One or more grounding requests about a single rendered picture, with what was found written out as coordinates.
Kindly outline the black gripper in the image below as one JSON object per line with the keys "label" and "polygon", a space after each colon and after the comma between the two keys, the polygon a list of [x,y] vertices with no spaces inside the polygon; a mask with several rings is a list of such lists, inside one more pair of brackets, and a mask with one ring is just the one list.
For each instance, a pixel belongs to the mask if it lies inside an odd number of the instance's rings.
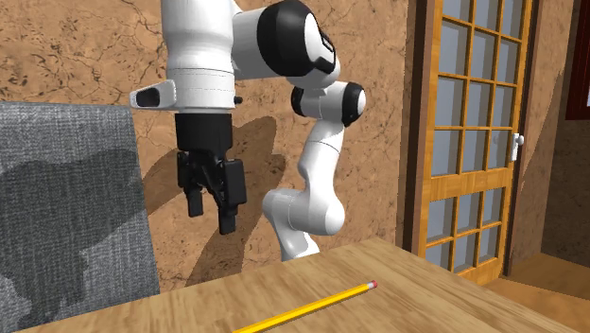
{"label": "black gripper", "polygon": [[[238,206],[247,202],[244,166],[241,160],[225,160],[233,146],[231,114],[175,114],[178,186],[186,200],[188,216],[203,214],[201,190],[205,185],[218,211],[221,235],[235,231]],[[199,150],[212,153],[202,165]]]}

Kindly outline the grey fabric sofa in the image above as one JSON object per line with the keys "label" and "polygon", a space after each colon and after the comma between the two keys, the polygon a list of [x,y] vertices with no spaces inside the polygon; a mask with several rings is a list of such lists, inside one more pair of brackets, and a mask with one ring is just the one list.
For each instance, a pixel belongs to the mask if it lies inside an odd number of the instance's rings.
{"label": "grey fabric sofa", "polygon": [[130,109],[0,102],[0,333],[159,290]]}

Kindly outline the yellow pencil with red eraser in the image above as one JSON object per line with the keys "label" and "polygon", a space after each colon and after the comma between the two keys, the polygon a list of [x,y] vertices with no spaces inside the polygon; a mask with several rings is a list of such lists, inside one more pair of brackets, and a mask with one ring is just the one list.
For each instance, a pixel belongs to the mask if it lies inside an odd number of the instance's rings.
{"label": "yellow pencil with red eraser", "polygon": [[337,294],[333,294],[313,303],[309,303],[307,305],[291,309],[290,311],[275,315],[263,321],[241,327],[237,330],[234,330],[232,333],[259,333],[276,327],[278,325],[299,319],[305,315],[308,315],[312,312],[316,312],[320,309],[330,307],[332,305],[335,305],[336,303],[356,297],[357,295],[365,293],[371,289],[376,289],[377,286],[378,283],[375,280],[372,280],[368,283],[361,284],[359,286],[347,289]]}

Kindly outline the wooden door with glass panes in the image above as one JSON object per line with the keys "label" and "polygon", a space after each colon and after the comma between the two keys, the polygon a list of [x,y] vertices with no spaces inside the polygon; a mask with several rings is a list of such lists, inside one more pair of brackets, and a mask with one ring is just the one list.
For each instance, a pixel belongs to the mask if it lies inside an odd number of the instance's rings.
{"label": "wooden door with glass panes", "polygon": [[423,0],[407,250],[477,284],[506,273],[533,0]]}

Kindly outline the dark red framed window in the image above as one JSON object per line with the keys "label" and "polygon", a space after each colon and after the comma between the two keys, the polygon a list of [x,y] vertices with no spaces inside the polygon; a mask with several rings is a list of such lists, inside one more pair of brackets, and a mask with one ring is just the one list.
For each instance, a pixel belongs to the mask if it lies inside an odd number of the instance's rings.
{"label": "dark red framed window", "polygon": [[566,120],[590,120],[590,0],[581,0]]}

